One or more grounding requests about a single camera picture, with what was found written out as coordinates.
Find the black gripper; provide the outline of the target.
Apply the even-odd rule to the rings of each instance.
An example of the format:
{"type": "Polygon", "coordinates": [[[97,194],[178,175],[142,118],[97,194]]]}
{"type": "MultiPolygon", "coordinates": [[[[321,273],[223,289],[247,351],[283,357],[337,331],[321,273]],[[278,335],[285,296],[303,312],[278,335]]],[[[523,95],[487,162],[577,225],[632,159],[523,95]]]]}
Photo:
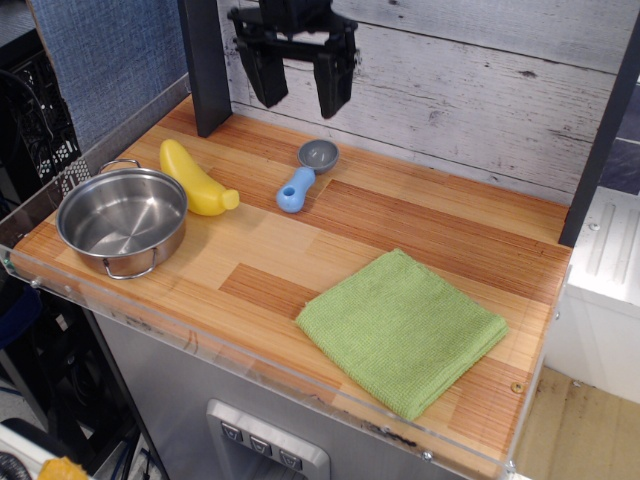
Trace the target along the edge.
{"type": "Polygon", "coordinates": [[[227,18],[247,78],[266,108],[288,94],[283,58],[313,62],[324,119],[350,101],[358,24],[334,12],[330,1],[260,1],[232,8],[227,18]]]}

